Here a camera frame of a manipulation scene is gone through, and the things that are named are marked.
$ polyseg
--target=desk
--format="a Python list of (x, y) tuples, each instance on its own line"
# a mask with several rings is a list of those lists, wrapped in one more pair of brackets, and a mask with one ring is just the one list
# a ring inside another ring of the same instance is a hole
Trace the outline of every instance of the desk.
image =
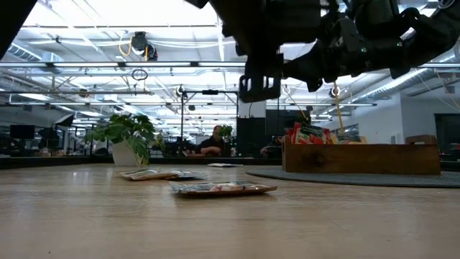
[(457, 258), (460, 192), (278, 181), (182, 166), (270, 195), (180, 199), (112, 164), (5, 170), (0, 258)]

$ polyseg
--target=person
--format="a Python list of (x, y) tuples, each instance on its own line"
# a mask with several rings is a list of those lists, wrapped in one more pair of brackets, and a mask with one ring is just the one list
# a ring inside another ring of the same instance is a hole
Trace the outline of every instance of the person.
[(270, 151), (276, 150), (276, 148), (274, 147), (281, 147), (281, 144), (282, 144), (282, 136), (273, 136), (272, 142), (268, 143), (267, 146), (263, 147), (260, 150), (260, 153), (262, 155), (268, 155)]
[(220, 126), (215, 126), (213, 135), (204, 140), (197, 148), (196, 152), (204, 155), (220, 156), (224, 151), (224, 140), (219, 136)]

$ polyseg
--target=gray mat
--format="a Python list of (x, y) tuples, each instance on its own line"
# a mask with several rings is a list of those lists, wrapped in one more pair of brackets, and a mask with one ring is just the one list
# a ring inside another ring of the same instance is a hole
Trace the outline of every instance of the gray mat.
[(440, 176), (384, 175), (371, 173), (286, 173), (280, 169), (254, 169), (252, 176), (311, 183), (335, 183), (360, 186), (460, 188), (460, 173), (443, 172)]

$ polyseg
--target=table surface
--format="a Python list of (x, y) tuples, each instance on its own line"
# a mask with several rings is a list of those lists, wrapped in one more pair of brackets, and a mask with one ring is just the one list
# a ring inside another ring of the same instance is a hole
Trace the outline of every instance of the table surface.
[(460, 191), (341, 186), (170, 166), (212, 181), (277, 185), (262, 196), (183, 199), (113, 165), (0, 171), (0, 258), (455, 258)]

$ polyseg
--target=wooden crate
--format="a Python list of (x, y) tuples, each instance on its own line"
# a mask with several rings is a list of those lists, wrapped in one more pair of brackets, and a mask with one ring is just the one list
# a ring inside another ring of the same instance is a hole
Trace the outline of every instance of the wooden crate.
[(282, 146), (282, 169), (291, 173), (386, 173), (439, 175), (437, 145)]

